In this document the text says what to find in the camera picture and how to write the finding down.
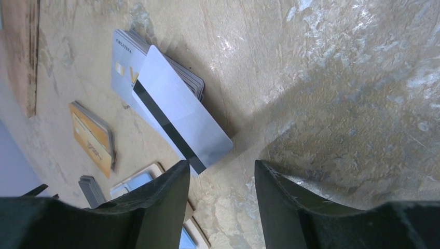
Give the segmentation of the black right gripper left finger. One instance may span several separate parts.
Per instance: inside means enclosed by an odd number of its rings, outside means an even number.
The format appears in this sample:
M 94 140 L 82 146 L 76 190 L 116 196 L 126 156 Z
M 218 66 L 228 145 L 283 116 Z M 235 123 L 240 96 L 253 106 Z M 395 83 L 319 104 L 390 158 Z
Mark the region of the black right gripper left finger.
M 52 198 L 1 198 L 1 248 L 129 248 L 133 228 L 133 213 L 110 201 L 80 209 Z

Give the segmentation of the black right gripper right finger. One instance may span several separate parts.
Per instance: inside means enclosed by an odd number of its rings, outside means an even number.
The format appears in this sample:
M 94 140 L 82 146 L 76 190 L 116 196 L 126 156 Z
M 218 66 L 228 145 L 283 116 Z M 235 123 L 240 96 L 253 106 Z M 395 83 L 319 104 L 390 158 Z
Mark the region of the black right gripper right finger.
M 358 210 L 327 200 L 255 161 L 266 248 L 439 248 L 439 202 Z

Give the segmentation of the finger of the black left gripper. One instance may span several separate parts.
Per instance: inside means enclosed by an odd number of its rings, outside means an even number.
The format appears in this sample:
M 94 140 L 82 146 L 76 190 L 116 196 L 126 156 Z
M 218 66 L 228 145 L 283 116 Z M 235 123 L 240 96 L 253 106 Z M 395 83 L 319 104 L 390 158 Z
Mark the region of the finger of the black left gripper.
M 41 184 L 38 187 L 30 190 L 29 192 L 22 195 L 22 197 L 39 197 L 39 198 L 52 198 L 52 199 L 59 199 L 59 195 L 55 194 L 53 196 L 39 196 L 41 193 L 43 193 L 48 188 L 47 184 Z

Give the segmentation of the tan leather card holder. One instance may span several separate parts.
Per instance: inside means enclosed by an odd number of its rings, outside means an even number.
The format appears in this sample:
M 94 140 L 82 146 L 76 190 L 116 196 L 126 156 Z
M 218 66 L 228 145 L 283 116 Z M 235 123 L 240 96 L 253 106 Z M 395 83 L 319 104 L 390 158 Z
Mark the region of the tan leather card holder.
M 111 191 L 111 204 L 134 215 L 129 248 L 210 248 L 188 202 L 190 167 L 182 160 L 165 172 L 153 164 Z

